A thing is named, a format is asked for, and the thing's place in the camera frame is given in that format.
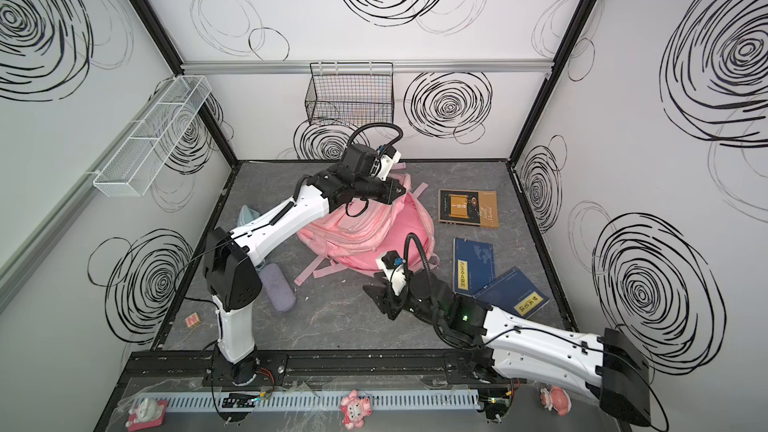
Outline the small orange eraser block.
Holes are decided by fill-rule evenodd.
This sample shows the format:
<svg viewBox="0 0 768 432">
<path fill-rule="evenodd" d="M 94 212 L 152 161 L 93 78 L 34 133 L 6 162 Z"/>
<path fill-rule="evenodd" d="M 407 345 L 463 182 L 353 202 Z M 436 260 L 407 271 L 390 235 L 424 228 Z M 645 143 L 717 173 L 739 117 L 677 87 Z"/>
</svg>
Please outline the small orange eraser block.
<svg viewBox="0 0 768 432">
<path fill-rule="evenodd" d="M 198 327 L 200 323 L 201 320 L 197 313 L 192 313 L 185 318 L 185 325 L 188 329 L 194 329 L 195 327 Z"/>
</svg>

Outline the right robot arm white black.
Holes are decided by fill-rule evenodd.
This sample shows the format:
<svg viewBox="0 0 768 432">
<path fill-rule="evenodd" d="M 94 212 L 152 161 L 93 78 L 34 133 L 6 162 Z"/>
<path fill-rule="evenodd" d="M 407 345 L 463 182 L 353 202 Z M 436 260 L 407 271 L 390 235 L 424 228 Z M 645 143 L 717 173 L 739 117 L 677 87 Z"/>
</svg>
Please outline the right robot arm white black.
<svg viewBox="0 0 768 432">
<path fill-rule="evenodd" d="M 430 325 L 448 346 L 472 353 L 474 373 L 535 381 L 595 400 L 608 415 L 648 427 L 650 367 L 622 332 L 580 333 L 515 316 L 472 297 L 455 294 L 433 273 L 409 278 L 379 272 L 365 293 L 389 319 L 408 312 Z"/>
</svg>

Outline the blue book yellow label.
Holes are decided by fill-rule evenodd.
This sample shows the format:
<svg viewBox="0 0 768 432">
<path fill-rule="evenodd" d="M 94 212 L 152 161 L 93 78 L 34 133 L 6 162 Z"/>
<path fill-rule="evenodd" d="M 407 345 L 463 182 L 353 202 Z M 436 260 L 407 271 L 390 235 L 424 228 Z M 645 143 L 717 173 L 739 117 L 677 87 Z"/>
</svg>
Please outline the blue book yellow label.
<svg viewBox="0 0 768 432">
<path fill-rule="evenodd" d="M 456 237 L 453 244 L 453 291 L 474 296 L 495 278 L 493 245 Z"/>
<path fill-rule="evenodd" d="M 496 277 L 473 297 L 524 319 L 530 318 L 550 301 L 518 267 Z"/>
</svg>

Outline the teal folded cloth pouch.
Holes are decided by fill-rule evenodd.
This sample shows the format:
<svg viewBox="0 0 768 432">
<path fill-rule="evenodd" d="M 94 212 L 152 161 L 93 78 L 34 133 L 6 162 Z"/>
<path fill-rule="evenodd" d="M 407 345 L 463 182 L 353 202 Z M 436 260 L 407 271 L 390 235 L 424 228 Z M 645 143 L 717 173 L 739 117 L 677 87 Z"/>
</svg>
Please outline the teal folded cloth pouch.
<svg viewBox="0 0 768 432">
<path fill-rule="evenodd" d="M 261 216 L 261 213 L 248 205 L 243 205 L 240 208 L 237 218 L 237 226 L 241 227 L 247 225 L 254 220 L 257 220 Z"/>
</svg>

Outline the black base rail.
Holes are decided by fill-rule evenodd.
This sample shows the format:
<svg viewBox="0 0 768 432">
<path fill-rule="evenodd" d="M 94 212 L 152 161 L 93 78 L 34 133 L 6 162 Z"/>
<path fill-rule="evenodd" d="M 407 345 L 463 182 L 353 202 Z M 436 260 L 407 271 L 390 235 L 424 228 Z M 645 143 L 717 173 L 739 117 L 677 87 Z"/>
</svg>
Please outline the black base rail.
<svg viewBox="0 0 768 432">
<path fill-rule="evenodd" d="M 534 360 L 531 356 L 503 352 L 499 359 L 492 351 L 468 352 L 454 349 L 411 350 L 261 350 L 237 364 L 224 358 L 217 348 L 210 351 L 135 352 L 124 366 L 128 377 L 193 377 L 212 373 L 216 386 L 229 387 L 251 376 L 264 385 L 282 386 L 300 377 L 344 377 L 374 375 L 421 375 L 449 384 L 499 386 L 511 379 L 559 384 L 576 389 L 597 389 L 602 360 L 590 365 L 588 356 L 577 348 L 560 366 Z"/>
</svg>

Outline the pink toy right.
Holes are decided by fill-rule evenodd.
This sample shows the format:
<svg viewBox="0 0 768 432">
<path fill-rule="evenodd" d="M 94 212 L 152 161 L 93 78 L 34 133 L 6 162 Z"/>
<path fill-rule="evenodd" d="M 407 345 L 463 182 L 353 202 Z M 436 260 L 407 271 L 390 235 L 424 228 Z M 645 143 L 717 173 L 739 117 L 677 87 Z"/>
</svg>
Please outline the pink toy right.
<svg viewBox="0 0 768 432">
<path fill-rule="evenodd" d="M 571 398 L 561 387 L 542 387 L 539 389 L 539 396 L 541 405 L 547 411 L 556 412 L 558 416 L 565 416 L 571 411 Z"/>
</svg>

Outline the brown cover book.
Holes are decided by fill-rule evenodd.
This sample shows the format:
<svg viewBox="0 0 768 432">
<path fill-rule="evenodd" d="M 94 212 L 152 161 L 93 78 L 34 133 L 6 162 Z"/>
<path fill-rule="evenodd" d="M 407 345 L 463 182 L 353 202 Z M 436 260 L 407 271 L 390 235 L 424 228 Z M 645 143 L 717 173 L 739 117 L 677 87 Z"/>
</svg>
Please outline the brown cover book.
<svg viewBox="0 0 768 432">
<path fill-rule="evenodd" d="M 482 228 L 500 226 L 495 191 L 440 189 L 438 221 Z"/>
</svg>

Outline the pink plush toy centre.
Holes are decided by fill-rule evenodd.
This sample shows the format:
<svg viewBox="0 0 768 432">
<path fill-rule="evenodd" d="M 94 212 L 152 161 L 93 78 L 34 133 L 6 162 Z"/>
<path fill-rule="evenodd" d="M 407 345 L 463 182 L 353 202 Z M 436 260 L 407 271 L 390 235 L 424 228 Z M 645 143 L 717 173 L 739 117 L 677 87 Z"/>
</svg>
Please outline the pink plush toy centre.
<svg viewBox="0 0 768 432">
<path fill-rule="evenodd" d="M 342 399 L 340 410 L 344 415 L 343 426 L 351 431 L 365 425 L 365 418 L 372 414 L 372 404 L 368 397 L 362 397 L 357 390 L 352 390 Z"/>
</svg>

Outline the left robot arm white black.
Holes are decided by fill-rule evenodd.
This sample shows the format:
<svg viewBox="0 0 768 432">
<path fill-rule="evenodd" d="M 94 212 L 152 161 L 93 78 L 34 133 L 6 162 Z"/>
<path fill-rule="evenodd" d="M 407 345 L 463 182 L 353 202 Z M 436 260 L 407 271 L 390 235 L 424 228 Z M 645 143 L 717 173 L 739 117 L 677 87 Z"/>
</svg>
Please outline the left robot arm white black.
<svg viewBox="0 0 768 432">
<path fill-rule="evenodd" d="M 302 176 L 291 196 L 259 218 L 207 234 L 204 278 L 216 306 L 217 349 L 231 365 L 236 384 L 247 384 L 256 375 L 252 306 L 262 291 L 256 266 L 300 229 L 355 199 L 393 204 L 406 193 L 390 176 L 400 158 L 392 144 L 374 150 L 351 143 L 339 162 Z"/>
</svg>

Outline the pink white toy left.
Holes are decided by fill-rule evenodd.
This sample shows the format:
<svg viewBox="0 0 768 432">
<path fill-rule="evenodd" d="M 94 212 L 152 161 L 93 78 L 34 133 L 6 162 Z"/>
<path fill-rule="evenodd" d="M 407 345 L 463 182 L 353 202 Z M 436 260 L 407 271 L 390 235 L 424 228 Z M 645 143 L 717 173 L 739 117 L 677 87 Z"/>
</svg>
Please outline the pink white toy left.
<svg viewBox="0 0 768 432">
<path fill-rule="evenodd" d="M 143 431 L 156 428 L 163 424 L 168 401 L 153 398 L 139 400 L 129 410 L 126 429 L 129 432 Z"/>
</svg>

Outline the pink student backpack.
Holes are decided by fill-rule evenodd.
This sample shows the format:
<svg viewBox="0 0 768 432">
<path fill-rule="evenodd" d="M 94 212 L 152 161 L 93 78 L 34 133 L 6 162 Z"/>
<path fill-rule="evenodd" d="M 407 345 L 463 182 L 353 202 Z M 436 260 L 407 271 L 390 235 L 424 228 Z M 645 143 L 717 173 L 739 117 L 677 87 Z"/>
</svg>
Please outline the pink student backpack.
<svg viewBox="0 0 768 432">
<path fill-rule="evenodd" d="M 371 202 L 366 210 L 363 202 L 353 200 L 351 209 L 357 217 L 340 208 L 299 230 L 297 237 L 317 257 L 299 273 L 294 283 L 302 285 L 309 277 L 321 278 L 345 269 L 373 276 L 379 271 L 376 259 L 388 251 L 404 252 L 404 242 L 410 233 L 422 243 L 428 263 L 437 265 L 435 227 L 427 209 L 420 203 L 428 185 L 413 186 L 411 176 L 396 168 L 394 177 L 406 187 L 406 194 L 394 204 Z"/>
</svg>

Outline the purple pencil pouch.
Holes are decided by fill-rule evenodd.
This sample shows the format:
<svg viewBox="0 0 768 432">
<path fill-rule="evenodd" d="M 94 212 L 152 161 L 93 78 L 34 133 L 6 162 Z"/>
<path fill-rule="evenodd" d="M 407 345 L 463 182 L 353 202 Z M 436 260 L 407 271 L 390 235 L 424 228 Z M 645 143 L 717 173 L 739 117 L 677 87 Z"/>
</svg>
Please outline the purple pencil pouch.
<svg viewBox="0 0 768 432">
<path fill-rule="evenodd" d="M 290 311 L 296 304 L 296 295 L 277 264 L 265 265 L 259 273 L 263 290 L 277 312 Z"/>
</svg>

